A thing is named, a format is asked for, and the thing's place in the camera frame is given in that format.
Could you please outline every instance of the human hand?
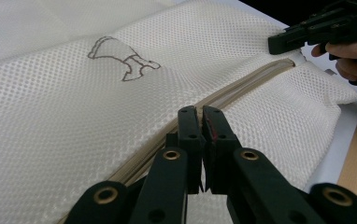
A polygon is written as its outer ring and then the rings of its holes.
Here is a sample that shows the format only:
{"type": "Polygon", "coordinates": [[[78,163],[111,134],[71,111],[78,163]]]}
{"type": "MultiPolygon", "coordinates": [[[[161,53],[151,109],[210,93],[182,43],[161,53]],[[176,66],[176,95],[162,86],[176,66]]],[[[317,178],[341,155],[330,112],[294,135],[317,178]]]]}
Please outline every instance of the human hand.
{"type": "MultiPolygon", "coordinates": [[[[357,42],[351,44],[336,44],[328,43],[325,50],[337,57],[336,70],[339,75],[349,81],[357,80],[357,42]]],[[[313,57],[322,56],[325,52],[321,49],[321,45],[317,45],[311,51],[313,57]]]]}

